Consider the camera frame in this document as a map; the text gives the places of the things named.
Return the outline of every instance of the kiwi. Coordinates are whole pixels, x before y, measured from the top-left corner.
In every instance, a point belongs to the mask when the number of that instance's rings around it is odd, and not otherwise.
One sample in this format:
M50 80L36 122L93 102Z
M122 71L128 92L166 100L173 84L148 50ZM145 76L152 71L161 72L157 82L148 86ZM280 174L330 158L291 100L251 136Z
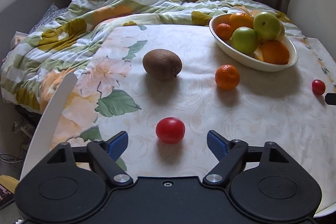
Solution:
M163 49L152 50L142 60L145 71L160 81L169 81L182 70L182 61L177 54Z

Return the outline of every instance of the cable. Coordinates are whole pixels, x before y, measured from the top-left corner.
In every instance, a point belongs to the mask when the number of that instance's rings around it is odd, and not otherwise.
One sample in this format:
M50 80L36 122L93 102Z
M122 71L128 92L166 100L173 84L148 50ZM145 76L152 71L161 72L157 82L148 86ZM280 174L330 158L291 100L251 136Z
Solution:
M4 159L3 156L9 156L9 157L12 157L13 159ZM21 158L18 158L18 157L15 157L13 155L10 155L10 154L0 154L0 160L4 161L4 162L7 162L7 163L17 163L17 162L21 162L21 161L24 161L25 159L21 159Z

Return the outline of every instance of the fruit bowl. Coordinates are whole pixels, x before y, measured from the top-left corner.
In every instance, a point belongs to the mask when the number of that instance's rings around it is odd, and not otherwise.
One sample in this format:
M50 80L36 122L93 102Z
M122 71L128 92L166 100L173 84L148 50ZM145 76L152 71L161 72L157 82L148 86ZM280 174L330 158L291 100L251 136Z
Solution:
M226 23L228 24L228 20L230 18L230 14L224 14L224 15L219 15L216 17L213 17L210 20L209 27L212 35L216 39L217 45L227 54L229 57L233 58L234 60L238 61L239 63L250 67L252 69L256 70L261 70L261 71L269 71L269 72L274 72L274 71L280 71L284 70L286 68L290 68L296 64L298 61L298 54L296 52L296 49L293 45L293 43L288 39L288 37L285 35L282 42L286 45L290 57L289 57L289 62L286 65L274 65L270 63L266 63L260 60L257 60L251 56L245 55L237 50L235 50L233 47L230 46L228 41L224 41L218 37L215 33L215 28L221 23Z

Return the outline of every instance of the red cherry tomato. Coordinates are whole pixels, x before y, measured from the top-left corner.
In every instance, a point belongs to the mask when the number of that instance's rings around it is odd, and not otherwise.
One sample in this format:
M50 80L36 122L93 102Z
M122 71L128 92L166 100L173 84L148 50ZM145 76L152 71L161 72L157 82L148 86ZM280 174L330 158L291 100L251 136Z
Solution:
M162 142L176 144L183 139L185 126L181 120L168 117L157 123L155 132Z
M311 88L315 94L322 95L326 90L326 85L321 80L316 79L311 83Z

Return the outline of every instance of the tangerine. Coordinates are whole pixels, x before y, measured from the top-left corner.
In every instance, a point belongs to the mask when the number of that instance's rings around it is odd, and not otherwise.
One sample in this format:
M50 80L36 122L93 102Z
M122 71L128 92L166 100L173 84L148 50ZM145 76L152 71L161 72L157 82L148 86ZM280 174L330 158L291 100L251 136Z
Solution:
M247 14L237 12L230 16L230 26L233 28L233 31L239 27L249 27L253 29L253 19L253 17Z
M219 36L220 39L229 40L233 34L233 28L225 23L221 23L216 27L216 34Z
M286 65L289 61L289 50L286 45L278 40L269 40L261 48L264 62Z
M215 82L223 90L233 90L239 81L239 71L232 65L222 65L216 71Z

